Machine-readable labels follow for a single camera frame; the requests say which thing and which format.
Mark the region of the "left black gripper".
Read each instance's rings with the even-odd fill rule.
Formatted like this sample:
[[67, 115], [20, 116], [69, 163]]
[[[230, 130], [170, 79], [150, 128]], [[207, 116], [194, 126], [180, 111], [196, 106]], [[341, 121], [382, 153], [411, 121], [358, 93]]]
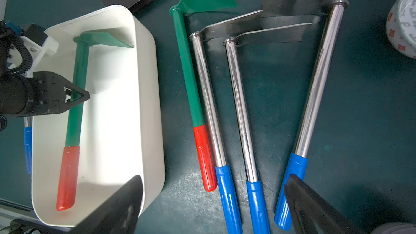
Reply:
[[1, 76], [1, 114], [31, 117], [64, 113], [90, 99], [90, 93], [51, 71], [32, 78]]

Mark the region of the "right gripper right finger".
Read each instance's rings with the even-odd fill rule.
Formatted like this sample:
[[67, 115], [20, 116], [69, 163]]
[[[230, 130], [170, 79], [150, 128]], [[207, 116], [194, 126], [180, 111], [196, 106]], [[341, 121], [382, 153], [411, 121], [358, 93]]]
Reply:
[[284, 193], [297, 234], [359, 234], [347, 220], [298, 176], [292, 174]]

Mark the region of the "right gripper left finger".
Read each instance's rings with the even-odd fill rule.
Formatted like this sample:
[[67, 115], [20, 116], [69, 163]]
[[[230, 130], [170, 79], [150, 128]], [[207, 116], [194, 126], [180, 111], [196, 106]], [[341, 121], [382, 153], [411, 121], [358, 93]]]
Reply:
[[135, 175], [69, 233], [133, 234], [143, 195], [142, 178]]

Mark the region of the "green hoe red grip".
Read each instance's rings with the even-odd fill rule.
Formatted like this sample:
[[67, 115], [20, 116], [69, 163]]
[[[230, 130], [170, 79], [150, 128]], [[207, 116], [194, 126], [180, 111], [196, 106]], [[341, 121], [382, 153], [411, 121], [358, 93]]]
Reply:
[[207, 192], [211, 192], [217, 188], [217, 178], [197, 88], [184, 17], [195, 13], [207, 13], [236, 6], [237, 3], [235, 0], [180, 0], [178, 4], [172, 6], [169, 10], [173, 18], [178, 43], [201, 178], [204, 189]]
[[[89, 49], [95, 45], [132, 48], [106, 31], [86, 31], [74, 38], [77, 44], [73, 83], [85, 89]], [[80, 159], [80, 135], [83, 103], [71, 108], [68, 115], [66, 142], [63, 150], [60, 177], [58, 182], [56, 210], [63, 211], [73, 207], [76, 199]]]

